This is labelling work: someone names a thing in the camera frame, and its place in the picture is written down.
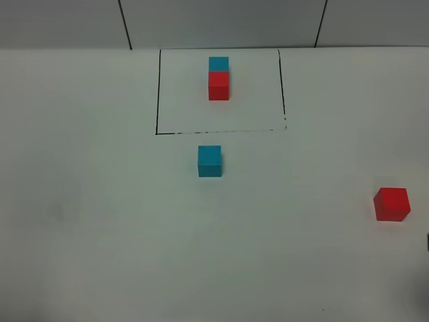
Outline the red template block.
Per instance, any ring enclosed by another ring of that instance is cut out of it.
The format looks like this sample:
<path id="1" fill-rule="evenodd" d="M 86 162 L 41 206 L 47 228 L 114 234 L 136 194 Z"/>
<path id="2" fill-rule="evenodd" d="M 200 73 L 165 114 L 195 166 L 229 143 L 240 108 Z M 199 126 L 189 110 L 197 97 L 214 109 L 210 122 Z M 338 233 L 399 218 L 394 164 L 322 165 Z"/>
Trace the red template block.
<path id="1" fill-rule="evenodd" d="M 208 72 L 208 99 L 210 101 L 228 101 L 229 91 L 229 71 Z"/>

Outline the blue template block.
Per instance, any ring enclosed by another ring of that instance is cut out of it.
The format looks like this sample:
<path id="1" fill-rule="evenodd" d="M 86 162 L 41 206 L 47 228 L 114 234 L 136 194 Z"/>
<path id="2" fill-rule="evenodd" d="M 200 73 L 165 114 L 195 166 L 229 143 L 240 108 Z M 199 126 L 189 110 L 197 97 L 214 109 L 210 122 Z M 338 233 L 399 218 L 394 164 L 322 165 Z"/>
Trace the blue template block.
<path id="1" fill-rule="evenodd" d="M 208 69 L 210 72 L 229 71 L 229 58 L 227 56 L 211 56 L 208 58 Z"/>

